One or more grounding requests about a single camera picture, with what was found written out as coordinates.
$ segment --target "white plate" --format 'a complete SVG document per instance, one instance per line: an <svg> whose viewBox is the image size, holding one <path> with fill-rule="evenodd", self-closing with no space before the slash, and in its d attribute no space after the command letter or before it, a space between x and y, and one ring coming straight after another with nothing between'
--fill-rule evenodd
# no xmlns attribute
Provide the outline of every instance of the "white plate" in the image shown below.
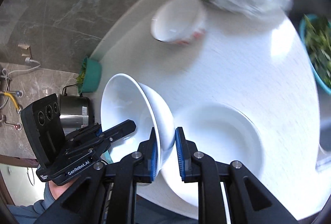
<svg viewBox="0 0 331 224"><path fill-rule="evenodd" d="M206 103L179 111L175 126L185 138L214 160L229 164L241 161L256 177L263 165L263 149L254 124L233 107ZM198 206L198 183L184 183L179 175L176 146L161 173L169 187L183 200Z"/></svg>

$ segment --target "green vegetables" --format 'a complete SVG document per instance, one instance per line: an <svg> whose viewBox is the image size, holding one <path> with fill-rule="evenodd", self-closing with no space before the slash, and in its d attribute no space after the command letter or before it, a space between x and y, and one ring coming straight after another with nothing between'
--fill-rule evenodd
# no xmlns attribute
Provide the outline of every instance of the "green vegetables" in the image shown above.
<svg viewBox="0 0 331 224"><path fill-rule="evenodd" d="M331 88L330 27L326 17L312 21L305 16L305 44L312 65L321 80Z"/></svg>
<svg viewBox="0 0 331 224"><path fill-rule="evenodd" d="M82 70L81 70L80 74L78 75L78 77L76 77L77 85L83 85L85 73L86 73L86 63L84 62L82 64Z"/></svg>

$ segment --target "kitchen counter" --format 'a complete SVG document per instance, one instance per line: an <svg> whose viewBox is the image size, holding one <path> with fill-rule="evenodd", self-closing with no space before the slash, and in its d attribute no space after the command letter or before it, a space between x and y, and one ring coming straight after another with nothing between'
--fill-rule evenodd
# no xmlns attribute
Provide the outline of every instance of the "kitchen counter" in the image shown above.
<svg viewBox="0 0 331 224"><path fill-rule="evenodd" d="M260 132L264 165L259 180L297 219L321 210L331 193L331 169L315 170L317 90L292 23L281 11L258 21L208 6L206 36L182 47L150 35L153 13L165 1L140 0L92 54L103 68L91 97L96 121L104 87L117 73L154 89L172 113L198 102L227 103ZM137 193L176 213L198 217L198 208L178 197L161 174Z"/></svg>

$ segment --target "marble wall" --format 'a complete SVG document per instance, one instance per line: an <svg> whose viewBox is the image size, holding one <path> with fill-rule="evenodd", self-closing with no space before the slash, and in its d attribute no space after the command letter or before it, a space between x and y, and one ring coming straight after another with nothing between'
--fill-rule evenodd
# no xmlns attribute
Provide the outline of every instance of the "marble wall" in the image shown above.
<svg viewBox="0 0 331 224"><path fill-rule="evenodd" d="M24 64L29 44L42 67L78 72L112 25L137 0L4 0L0 6L0 61Z"/></svg>
<svg viewBox="0 0 331 224"><path fill-rule="evenodd" d="M2 68L6 68L8 72L10 72L12 70L25 70L30 67L0 62L0 70L2 70ZM40 98L53 93L61 93L64 86L76 83L76 77L77 74L75 73L41 68L32 70L31 72L16 72L10 75L10 78L12 78L10 90L23 91L23 97L16 97L16 100L23 108L25 108L30 103ZM3 91L5 86L5 81L0 79L0 90ZM67 93L70 95L77 95L77 88L70 87L68 88ZM0 106L6 99L6 97L0 96ZM9 123L22 123L20 115L16 113L16 109L10 100L7 105L0 110L0 118L2 115L6 116L6 120ZM0 123L0 155L35 158L24 129L17 131L11 126L5 126Z"/></svg>

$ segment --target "black cable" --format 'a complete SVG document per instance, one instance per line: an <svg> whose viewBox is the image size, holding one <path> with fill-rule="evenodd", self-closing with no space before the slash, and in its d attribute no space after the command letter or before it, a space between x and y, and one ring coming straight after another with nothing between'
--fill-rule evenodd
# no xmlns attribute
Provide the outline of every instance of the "black cable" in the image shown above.
<svg viewBox="0 0 331 224"><path fill-rule="evenodd" d="M65 86L63 89L62 89L62 94L65 94L65 95L67 95L67 90L66 90L66 88L68 88L68 87L73 87L73 86L76 86L77 84L72 84L72 85L68 85L68 86Z"/></svg>

